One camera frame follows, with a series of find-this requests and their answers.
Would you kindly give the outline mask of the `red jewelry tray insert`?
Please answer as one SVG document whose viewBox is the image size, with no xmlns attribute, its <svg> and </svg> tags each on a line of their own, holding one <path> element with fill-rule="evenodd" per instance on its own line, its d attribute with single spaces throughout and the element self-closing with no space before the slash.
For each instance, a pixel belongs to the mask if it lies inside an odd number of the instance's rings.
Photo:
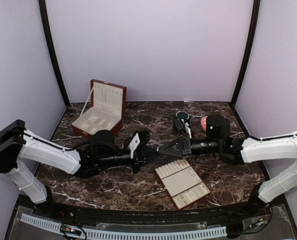
<svg viewBox="0 0 297 240">
<path fill-rule="evenodd" d="M 185 159 L 177 159 L 154 171 L 177 210 L 194 204 L 211 192 Z"/>
</svg>

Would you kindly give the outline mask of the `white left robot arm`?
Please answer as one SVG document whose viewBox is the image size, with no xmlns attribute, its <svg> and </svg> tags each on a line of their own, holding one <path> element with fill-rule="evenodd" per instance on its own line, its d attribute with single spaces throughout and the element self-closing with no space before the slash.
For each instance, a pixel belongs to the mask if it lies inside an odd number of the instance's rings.
<svg viewBox="0 0 297 240">
<path fill-rule="evenodd" d="M 32 160 L 66 172 L 77 178 L 94 177 L 107 168 L 131 166 L 133 173 L 159 153 L 147 146 L 150 133 L 135 131 L 123 147 L 114 142 L 114 134 L 100 130 L 88 141 L 72 148 L 52 143 L 28 130 L 23 120 L 15 120 L 0 131 L 0 174 L 8 176 L 48 218 L 59 214 L 51 190 L 37 180 L 23 160 Z"/>
</svg>

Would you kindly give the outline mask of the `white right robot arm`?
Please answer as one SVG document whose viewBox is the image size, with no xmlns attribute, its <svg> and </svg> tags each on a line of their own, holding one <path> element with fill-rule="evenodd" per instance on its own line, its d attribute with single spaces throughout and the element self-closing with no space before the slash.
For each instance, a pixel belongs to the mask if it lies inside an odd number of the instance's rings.
<svg viewBox="0 0 297 240">
<path fill-rule="evenodd" d="M 228 165 L 294 159 L 295 162 L 286 170 L 253 188 L 243 207 L 248 217 L 256 216 L 263 206 L 297 186 L 297 131 L 267 138 L 231 138 L 230 121 L 219 114 L 212 114 L 206 118 L 205 138 L 179 137 L 169 146 L 176 146 L 176 151 L 169 153 L 176 160 L 155 169 L 163 184 L 169 176 L 189 166 L 184 157 L 190 155 L 218 154 L 219 159 Z"/>
</svg>

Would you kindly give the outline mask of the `red open jewelry box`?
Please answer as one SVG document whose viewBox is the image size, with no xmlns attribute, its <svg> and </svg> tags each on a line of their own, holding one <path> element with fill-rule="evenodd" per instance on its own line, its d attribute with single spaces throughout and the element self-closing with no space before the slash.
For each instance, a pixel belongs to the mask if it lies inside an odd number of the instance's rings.
<svg viewBox="0 0 297 240">
<path fill-rule="evenodd" d="M 73 132 L 86 139 L 100 130 L 108 130 L 116 135 L 123 127 L 126 98 L 125 86 L 92 79 L 82 111 L 71 124 Z"/>
</svg>

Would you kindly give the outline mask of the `dark green mug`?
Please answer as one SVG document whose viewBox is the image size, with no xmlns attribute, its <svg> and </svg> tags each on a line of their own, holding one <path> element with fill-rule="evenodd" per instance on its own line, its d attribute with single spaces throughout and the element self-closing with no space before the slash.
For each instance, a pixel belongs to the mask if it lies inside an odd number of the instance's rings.
<svg viewBox="0 0 297 240">
<path fill-rule="evenodd" d="M 184 124 L 188 124 L 188 125 L 190 124 L 191 117 L 190 117 L 190 115 L 186 111 L 178 111 L 175 114 L 175 116 L 178 119 L 182 120 L 184 122 Z"/>
</svg>

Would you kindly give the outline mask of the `red white patterned bowl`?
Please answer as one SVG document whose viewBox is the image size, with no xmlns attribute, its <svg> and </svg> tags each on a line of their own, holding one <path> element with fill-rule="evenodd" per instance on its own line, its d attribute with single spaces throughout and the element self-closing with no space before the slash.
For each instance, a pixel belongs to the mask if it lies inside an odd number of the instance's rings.
<svg viewBox="0 0 297 240">
<path fill-rule="evenodd" d="M 202 117 L 201 120 L 200 120 L 200 123 L 201 123 L 201 127 L 202 127 L 203 131 L 206 131 L 206 129 L 207 129 L 207 116 Z"/>
</svg>

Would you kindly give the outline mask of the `black front table rail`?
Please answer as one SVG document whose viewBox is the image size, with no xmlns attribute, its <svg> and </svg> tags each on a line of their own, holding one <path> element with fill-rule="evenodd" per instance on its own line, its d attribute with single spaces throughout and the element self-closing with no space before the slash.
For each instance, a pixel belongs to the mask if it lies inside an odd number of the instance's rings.
<svg viewBox="0 0 297 240">
<path fill-rule="evenodd" d="M 20 194 L 15 203 L 12 212 L 12 219 L 20 215 L 21 211 L 28 211 L 29 214 L 33 213 L 45 218 L 53 218 L 55 220 L 68 222 L 71 224 L 84 224 L 95 225 L 96 223 L 113 223 L 113 224 L 126 224 L 126 225 L 173 225 L 173 224 L 188 224 L 197 222 L 207 222 L 208 224 L 224 224 L 224 225 L 237 225 L 243 220 L 248 218 L 256 218 L 266 215 L 265 210 L 259 210 L 255 215 L 248 215 L 246 212 L 247 202 L 240 202 L 236 204 L 224 206 L 211 206 L 190 208 L 182 210 L 158 210 L 158 206 L 149 203 L 147 206 L 151 207 L 148 210 L 128 210 L 129 207 L 134 207 L 133 204 L 123 206 L 127 210 L 106 209 L 99 207 L 96 204 L 84 202 L 79 199 L 69 199 L 67 204 L 56 202 L 54 200 L 54 207 L 58 210 L 57 215 L 48 215 L 47 209 L 36 209 L 28 196 Z M 267 211 L 268 219 L 273 213 L 273 220 L 281 219 L 281 221 L 291 222 L 289 215 L 289 208 L 286 198 L 278 197 L 277 201 L 273 201 L 273 206 L 269 207 Z"/>
</svg>

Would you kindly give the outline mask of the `right black frame post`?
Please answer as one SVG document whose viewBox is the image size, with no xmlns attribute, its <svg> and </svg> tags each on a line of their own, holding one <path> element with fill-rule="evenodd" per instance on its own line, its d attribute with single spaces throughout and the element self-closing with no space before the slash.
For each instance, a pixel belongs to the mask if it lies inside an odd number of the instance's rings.
<svg viewBox="0 0 297 240">
<path fill-rule="evenodd" d="M 256 33 L 256 28 L 257 28 L 257 23 L 258 23 L 258 17 L 259 17 L 259 12 L 260 12 L 260 5 L 261 1 L 260 0 L 253 0 L 253 6 L 252 6 L 252 12 L 251 12 L 251 17 L 250 17 L 250 23 L 249 23 L 249 30 L 247 34 L 247 39 L 246 39 L 246 44 L 245 44 L 245 49 L 244 49 L 244 54 L 240 66 L 240 70 L 238 73 L 237 81 L 235 84 L 235 88 L 233 91 L 233 95 L 230 101 L 230 106 L 232 108 L 235 108 L 241 89 L 242 85 L 244 82 L 244 78 L 246 75 L 247 67 L 249 64 L 252 48 L 253 48 L 253 43 L 254 43 L 254 38 L 255 38 L 255 33 Z"/>
</svg>

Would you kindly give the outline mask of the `black frame post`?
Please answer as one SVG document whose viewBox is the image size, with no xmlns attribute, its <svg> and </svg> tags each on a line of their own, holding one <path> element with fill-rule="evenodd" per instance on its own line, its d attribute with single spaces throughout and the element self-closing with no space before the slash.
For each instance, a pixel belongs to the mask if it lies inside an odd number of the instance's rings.
<svg viewBox="0 0 297 240">
<path fill-rule="evenodd" d="M 235 108 L 241 89 L 242 85 L 244 82 L 244 78 L 246 75 L 247 67 L 249 64 L 252 48 L 253 48 L 253 43 L 254 43 L 254 38 L 255 38 L 255 33 L 256 33 L 256 28 L 257 28 L 257 23 L 258 23 L 258 17 L 259 17 L 259 12 L 260 12 L 260 5 L 261 1 L 260 0 L 253 0 L 253 6 L 252 6 L 252 12 L 251 12 L 251 17 L 250 17 L 250 23 L 249 23 L 249 30 L 247 34 L 247 39 L 246 39 L 246 44 L 245 44 L 245 49 L 244 49 L 244 54 L 240 66 L 240 70 L 238 73 L 237 81 L 235 84 L 235 88 L 233 91 L 233 95 L 230 101 L 230 106 L 232 108 Z"/>
<path fill-rule="evenodd" d="M 57 82 L 62 100 L 64 102 L 65 107 L 67 108 L 70 106 L 71 103 L 69 100 L 67 90 L 65 88 L 64 80 L 61 74 L 60 66 L 59 66 L 56 51 L 55 51 L 55 46 L 53 43 L 52 32 L 51 32 L 49 16 L 47 11 L 47 3 L 45 0 L 39 0 L 38 4 L 39 4 L 40 18 L 42 22 L 44 37 L 45 37 L 51 65 L 53 68 L 53 72 L 56 78 L 56 82 Z"/>
</svg>

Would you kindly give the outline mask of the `left black frame post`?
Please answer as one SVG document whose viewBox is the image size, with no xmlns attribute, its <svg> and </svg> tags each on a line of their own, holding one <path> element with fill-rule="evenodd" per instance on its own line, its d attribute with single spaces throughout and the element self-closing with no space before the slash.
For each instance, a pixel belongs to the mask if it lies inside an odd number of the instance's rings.
<svg viewBox="0 0 297 240">
<path fill-rule="evenodd" d="M 53 72 L 56 78 L 56 82 L 57 82 L 62 100 L 64 102 L 65 107 L 67 108 L 70 106 L 71 103 L 69 100 L 67 90 L 65 88 L 64 80 L 61 74 L 60 66 L 59 66 L 56 51 L 55 51 L 55 46 L 53 43 L 52 32 L 51 32 L 49 16 L 47 11 L 47 3 L 45 0 L 39 0 L 38 4 L 39 4 L 40 18 L 42 22 L 44 37 L 45 37 L 51 65 L 53 68 Z"/>
</svg>

